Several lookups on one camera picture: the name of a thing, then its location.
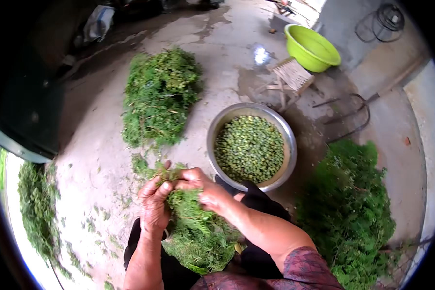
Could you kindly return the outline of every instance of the lime green bowl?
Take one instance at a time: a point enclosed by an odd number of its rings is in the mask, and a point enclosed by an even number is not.
[[[305,69],[320,73],[341,63],[337,49],[322,35],[301,25],[285,26],[287,51]]]

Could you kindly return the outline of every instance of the metal basin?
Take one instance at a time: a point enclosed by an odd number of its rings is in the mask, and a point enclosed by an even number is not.
[[[239,116],[257,116],[264,118],[268,122],[274,124],[282,134],[284,151],[282,166],[271,179],[258,184],[258,187],[264,192],[276,189],[287,181],[289,176],[292,174],[293,169],[295,169],[297,156],[296,140],[295,135],[287,122],[274,110],[264,105],[253,102],[235,104],[225,108],[214,118],[208,130],[208,136],[206,137],[208,159],[210,160],[211,166],[226,183],[241,191],[247,191],[247,188],[244,185],[232,180],[224,173],[224,171],[221,170],[216,162],[216,157],[214,156],[214,142],[223,125]]]

